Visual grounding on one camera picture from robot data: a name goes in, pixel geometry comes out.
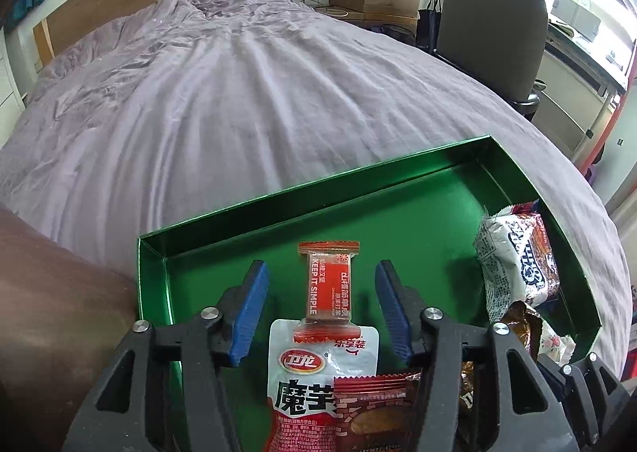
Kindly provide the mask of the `clear pink marshmallow pack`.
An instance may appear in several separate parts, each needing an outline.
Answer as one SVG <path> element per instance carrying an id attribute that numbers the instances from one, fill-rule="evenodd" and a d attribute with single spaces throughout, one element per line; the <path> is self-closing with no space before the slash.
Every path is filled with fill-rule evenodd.
<path id="1" fill-rule="evenodd" d="M 539 354 L 546 355 L 560 367 L 568 365 L 576 343 L 570 335 L 558 335 L 547 321 L 542 321 Z"/>

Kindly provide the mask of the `brown chocolate snack bag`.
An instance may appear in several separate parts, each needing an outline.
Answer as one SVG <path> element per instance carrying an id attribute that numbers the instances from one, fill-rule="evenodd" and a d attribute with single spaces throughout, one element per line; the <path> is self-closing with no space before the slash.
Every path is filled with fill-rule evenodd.
<path id="1" fill-rule="evenodd" d="M 541 315 L 523 301 L 514 301 L 500 319 L 515 333 L 533 361 L 539 355 L 542 321 Z M 474 361 L 465 360 L 461 367 L 460 410 L 465 414 L 470 414 L 474 405 L 474 365 Z"/>

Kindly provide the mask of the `dark red noodle snack packet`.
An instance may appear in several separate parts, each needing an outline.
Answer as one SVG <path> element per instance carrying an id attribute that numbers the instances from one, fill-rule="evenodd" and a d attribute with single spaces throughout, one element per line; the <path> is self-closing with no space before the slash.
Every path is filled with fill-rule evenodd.
<path id="1" fill-rule="evenodd" d="M 334 380 L 337 451 L 402 451 L 414 420 L 420 372 Z"/>

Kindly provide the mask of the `red white konjac snack pouch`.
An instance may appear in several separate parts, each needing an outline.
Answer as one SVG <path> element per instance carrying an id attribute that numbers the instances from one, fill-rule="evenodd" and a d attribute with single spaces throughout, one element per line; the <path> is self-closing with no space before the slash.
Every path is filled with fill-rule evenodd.
<path id="1" fill-rule="evenodd" d="M 264 449 L 334 451 L 334 380 L 377 372 L 379 333 L 363 326 L 357 338 L 300 343 L 294 340 L 297 326 L 294 320 L 276 320 L 270 326 L 267 396 L 272 425 Z"/>

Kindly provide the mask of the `blue white wafer pack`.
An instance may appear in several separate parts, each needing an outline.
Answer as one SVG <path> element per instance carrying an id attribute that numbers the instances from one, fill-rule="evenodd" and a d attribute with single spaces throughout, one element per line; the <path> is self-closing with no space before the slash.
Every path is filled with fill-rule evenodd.
<path id="1" fill-rule="evenodd" d="M 473 246 L 483 271 L 489 321 L 500 321 L 516 301 L 536 308 L 557 296 L 557 262 L 537 201 L 484 216 Z"/>

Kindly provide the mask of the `small red candy bar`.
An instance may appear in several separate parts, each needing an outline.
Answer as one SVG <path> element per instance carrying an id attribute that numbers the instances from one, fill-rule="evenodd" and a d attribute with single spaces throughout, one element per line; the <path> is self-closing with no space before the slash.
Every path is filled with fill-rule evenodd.
<path id="1" fill-rule="evenodd" d="M 294 330 L 298 343 L 358 339 L 352 323 L 352 260 L 360 252 L 356 241 L 302 242 L 298 253 L 307 258 L 308 292 L 305 318 Z"/>

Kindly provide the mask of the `black copper electric kettle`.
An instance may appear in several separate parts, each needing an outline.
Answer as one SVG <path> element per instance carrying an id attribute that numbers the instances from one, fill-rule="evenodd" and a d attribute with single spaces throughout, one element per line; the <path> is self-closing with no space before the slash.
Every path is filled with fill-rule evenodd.
<path id="1" fill-rule="evenodd" d="M 135 318 L 132 280 L 2 210 L 2 450 L 59 450 Z"/>

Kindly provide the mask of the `purple bed cover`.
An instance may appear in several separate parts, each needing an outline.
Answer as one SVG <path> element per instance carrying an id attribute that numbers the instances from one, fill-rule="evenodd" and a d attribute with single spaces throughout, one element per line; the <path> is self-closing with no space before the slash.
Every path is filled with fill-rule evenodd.
<path id="1" fill-rule="evenodd" d="M 1 202 L 81 258 L 136 271 L 141 234 L 291 186 L 491 135 L 565 232 L 621 372 L 631 277 L 574 165 L 476 80 L 293 0 L 157 0 L 39 75 L 1 151 Z"/>

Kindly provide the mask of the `grey office chair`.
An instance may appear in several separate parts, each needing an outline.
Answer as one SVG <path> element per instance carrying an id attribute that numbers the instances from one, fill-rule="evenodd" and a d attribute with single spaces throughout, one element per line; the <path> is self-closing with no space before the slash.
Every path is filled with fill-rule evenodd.
<path id="1" fill-rule="evenodd" d="M 530 120 L 547 25 L 545 0 L 443 0 L 435 55 Z"/>

